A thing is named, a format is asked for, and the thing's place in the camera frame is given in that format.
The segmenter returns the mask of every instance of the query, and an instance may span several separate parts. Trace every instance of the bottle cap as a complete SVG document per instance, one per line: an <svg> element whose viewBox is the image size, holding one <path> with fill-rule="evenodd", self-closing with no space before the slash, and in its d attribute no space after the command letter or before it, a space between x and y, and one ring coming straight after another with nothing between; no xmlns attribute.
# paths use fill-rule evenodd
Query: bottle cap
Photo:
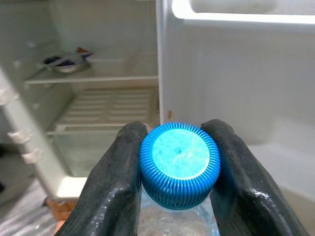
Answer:
<svg viewBox="0 0 315 236"><path fill-rule="evenodd" d="M166 209L187 210L209 196L220 173L219 151L200 128L167 123L142 142L140 168L152 200Z"/></svg>

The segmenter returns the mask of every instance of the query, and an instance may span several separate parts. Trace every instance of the tiled floor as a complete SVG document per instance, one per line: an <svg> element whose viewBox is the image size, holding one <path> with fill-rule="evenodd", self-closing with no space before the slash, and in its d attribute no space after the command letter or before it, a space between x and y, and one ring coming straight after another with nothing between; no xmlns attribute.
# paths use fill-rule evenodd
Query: tiled floor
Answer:
<svg viewBox="0 0 315 236"><path fill-rule="evenodd" d="M56 221L48 207L42 206L46 194L16 154L0 158L0 181L6 189L0 193L0 236L51 236Z"/></svg>

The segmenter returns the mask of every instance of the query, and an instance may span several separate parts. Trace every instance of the plastic bottle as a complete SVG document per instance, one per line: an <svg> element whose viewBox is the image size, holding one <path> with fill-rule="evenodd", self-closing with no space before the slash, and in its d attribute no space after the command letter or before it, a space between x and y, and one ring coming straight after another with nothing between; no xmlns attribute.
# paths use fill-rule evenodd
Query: plastic bottle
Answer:
<svg viewBox="0 0 315 236"><path fill-rule="evenodd" d="M138 236L218 236L209 193L220 172L213 139L185 123L154 129L140 149Z"/></svg>

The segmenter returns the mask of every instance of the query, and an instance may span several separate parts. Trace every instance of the door shelf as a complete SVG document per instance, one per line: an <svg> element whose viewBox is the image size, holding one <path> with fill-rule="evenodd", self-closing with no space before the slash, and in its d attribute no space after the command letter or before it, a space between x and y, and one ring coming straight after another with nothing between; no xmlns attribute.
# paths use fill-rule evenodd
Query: door shelf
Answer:
<svg viewBox="0 0 315 236"><path fill-rule="evenodd" d="M80 93L47 134L106 131L133 121L156 124L156 88L87 89Z"/></svg>
<svg viewBox="0 0 315 236"><path fill-rule="evenodd" d="M92 68L73 73L62 74L43 69L26 79L25 84L52 84L98 81L157 80L158 59L156 52L142 52L132 57L122 69L113 68L108 73L99 73Z"/></svg>

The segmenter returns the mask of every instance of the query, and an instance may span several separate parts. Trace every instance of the open refrigerator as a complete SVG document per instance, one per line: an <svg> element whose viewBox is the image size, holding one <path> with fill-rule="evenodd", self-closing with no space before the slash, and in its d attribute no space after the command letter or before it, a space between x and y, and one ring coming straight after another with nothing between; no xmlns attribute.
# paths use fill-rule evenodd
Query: open refrigerator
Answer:
<svg viewBox="0 0 315 236"><path fill-rule="evenodd" d="M219 118L314 230L314 15L294 0L0 0L9 136L64 201L124 124ZM77 47L105 72L43 68Z"/></svg>

